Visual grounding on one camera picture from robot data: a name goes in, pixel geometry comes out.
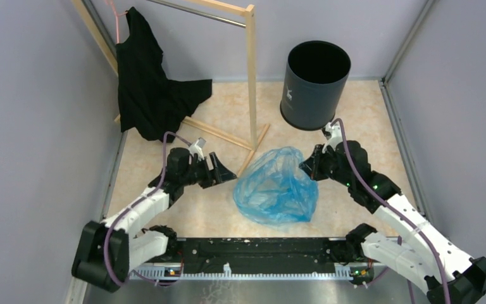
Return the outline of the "blue plastic trash bag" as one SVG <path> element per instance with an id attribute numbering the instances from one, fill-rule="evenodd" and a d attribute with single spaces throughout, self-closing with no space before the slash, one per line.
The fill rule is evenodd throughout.
<path id="1" fill-rule="evenodd" d="M 319 190 L 316 181 L 299 168 L 301 150 L 272 149 L 252 162 L 238 178 L 232 198 L 238 211 L 262 225 L 310 222 Z"/>

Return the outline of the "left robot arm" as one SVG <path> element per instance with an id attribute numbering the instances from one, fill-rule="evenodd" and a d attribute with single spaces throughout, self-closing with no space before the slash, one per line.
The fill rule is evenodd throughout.
<path id="1" fill-rule="evenodd" d="M 74 278 L 114 293 L 150 259 L 173 260 L 175 232 L 166 226 L 146 229 L 146 224 L 172 207 L 187 186 L 207 189 L 237 178 L 216 153 L 205 158 L 197 146 L 172 148 L 164 156 L 161 173 L 139 197 L 117 214 L 84 225 L 71 268 Z"/>

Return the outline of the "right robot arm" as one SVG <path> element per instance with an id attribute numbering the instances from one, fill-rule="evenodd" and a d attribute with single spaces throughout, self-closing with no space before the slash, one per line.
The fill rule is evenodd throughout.
<path id="1" fill-rule="evenodd" d="M 371 169 L 360 143 L 317 144 L 299 167 L 314 181 L 331 179 L 347 186 L 357 204 L 402 238 L 397 244 L 360 224 L 346 236 L 350 259 L 370 258 L 386 265 L 425 293 L 430 303 L 476 303 L 486 295 L 486 258 L 473 258 L 444 237 L 394 182 Z"/>

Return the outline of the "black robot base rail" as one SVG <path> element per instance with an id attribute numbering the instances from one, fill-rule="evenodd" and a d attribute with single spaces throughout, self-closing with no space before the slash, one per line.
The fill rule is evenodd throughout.
<path id="1" fill-rule="evenodd" d="M 373 280 L 375 262 L 337 237 L 178 238 L 137 271 L 151 279 Z"/>

